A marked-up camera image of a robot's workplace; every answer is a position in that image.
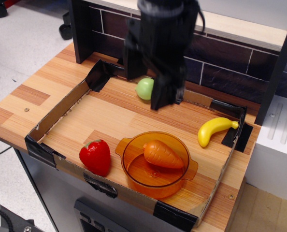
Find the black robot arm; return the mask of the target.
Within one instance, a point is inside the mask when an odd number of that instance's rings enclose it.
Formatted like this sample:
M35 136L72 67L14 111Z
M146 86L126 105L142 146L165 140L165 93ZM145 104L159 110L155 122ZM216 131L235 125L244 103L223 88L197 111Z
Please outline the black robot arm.
M140 0L139 20L128 20L123 62L126 78L155 74L151 109L177 103L183 99L187 66L184 54L193 39L198 16L196 0Z

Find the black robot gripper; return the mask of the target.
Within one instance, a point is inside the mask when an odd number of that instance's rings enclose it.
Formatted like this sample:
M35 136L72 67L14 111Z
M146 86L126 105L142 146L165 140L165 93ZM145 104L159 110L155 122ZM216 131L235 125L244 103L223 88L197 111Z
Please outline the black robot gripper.
M198 5L140 4L141 18L128 20L123 62L128 80L156 73L151 109L180 104L185 91L184 52L192 41Z

